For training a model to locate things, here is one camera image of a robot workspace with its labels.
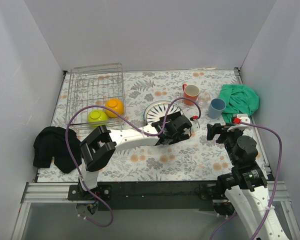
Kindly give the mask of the white black striped plate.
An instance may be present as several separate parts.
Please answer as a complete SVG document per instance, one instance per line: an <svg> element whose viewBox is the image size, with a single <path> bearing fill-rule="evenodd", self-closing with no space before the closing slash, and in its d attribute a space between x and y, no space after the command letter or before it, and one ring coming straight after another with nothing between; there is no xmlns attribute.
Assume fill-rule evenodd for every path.
<svg viewBox="0 0 300 240"><path fill-rule="evenodd" d="M151 125L152 123L162 121L169 105L170 102L166 100L151 103L143 113L143 120L145 124ZM168 111L166 122L170 122L172 119L175 119L177 117L177 113L180 113L181 116L184 115L182 109L174 103Z"/></svg>

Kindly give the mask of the light blue cup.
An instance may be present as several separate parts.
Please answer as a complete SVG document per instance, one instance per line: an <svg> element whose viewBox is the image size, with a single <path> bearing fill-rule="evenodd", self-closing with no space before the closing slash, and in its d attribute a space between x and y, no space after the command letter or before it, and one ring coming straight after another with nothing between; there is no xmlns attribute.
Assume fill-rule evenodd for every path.
<svg viewBox="0 0 300 240"><path fill-rule="evenodd" d="M208 108L208 116L211 119L217 119L222 115L222 112L226 108L226 102L220 98L214 98L211 100Z"/></svg>

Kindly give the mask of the orange mug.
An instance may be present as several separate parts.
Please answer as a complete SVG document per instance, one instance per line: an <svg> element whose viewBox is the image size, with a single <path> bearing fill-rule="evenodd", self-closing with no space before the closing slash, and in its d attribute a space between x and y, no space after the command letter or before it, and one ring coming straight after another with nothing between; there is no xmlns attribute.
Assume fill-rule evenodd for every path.
<svg viewBox="0 0 300 240"><path fill-rule="evenodd" d="M182 85L182 90L183 90L183 97L185 98L183 100L184 104L187 106L193 106L194 102L197 101L198 96L200 94L199 88L195 85L184 83Z"/></svg>

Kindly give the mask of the clear plastic glass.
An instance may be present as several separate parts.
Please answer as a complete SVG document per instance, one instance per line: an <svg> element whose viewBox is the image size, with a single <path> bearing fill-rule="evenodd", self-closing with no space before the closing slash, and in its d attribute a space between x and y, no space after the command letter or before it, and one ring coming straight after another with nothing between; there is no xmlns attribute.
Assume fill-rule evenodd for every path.
<svg viewBox="0 0 300 240"><path fill-rule="evenodd" d="M208 104L208 102L210 101L211 97L210 97L210 94L206 91L201 91L198 95L198 98L197 98L197 104L200 106L200 107L204 107Z"/></svg>

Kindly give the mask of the yellow orange bowl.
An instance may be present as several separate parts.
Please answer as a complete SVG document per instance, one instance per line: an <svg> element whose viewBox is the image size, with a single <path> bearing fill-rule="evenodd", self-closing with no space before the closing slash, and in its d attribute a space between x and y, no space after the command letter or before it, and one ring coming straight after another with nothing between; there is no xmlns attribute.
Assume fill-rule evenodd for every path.
<svg viewBox="0 0 300 240"><path fill-rule="evenodd" d="M124 105L120 99L117 99L117 98L109 99L106 102L105 106L107 108L115 111L119 115L122 115L124 113ZM118 117L116 114L114 114L113 112L111 112L110 110L107 110L107 109L105 110L105 113L109 118L117 118Z"/></svg>

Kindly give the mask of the lime green bowl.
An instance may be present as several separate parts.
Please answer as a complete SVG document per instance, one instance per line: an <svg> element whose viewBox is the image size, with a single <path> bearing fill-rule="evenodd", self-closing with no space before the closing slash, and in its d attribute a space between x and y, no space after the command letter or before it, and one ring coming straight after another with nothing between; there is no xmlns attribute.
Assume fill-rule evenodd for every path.
<svg viewBox="0 0 300 240"><path fill-rule="evenodd" d="M107 114L99 109L92 110L87 116L87 121L91 128L96 128L109 120Z"/></svg>

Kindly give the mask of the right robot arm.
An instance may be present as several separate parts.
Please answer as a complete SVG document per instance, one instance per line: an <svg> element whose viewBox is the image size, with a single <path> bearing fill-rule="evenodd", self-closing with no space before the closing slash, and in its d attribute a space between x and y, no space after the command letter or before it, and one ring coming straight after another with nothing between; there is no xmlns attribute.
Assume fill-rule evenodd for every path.
<svg viewBox="0 0 300 240"><path fill-rule="evenodd" d="M218 135L216 142L223 144L232 164L230 173L217 178L216 192L233 205L252 240L288 239L272 204L276 186L269 191L263 171L256 162L256 141L244 135L251 126L248 119L235 118L233 124L207 125L207 140Z"/></svg>

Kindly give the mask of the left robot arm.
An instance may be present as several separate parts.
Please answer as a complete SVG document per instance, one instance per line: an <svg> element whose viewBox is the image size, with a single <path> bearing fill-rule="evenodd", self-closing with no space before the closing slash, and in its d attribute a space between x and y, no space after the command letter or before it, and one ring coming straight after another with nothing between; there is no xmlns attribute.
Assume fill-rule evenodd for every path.
<svg viewBox="0 0 300 240"><path fill-rule="evenodd" d="M109 163L114 153L143 146L176 144L188 140L199 129L197 119L187 118L179 111L136 129L112 130L105 125L98 126L80 144L83 162L79 194L85 200L96 196L99 170Z"/></svg>

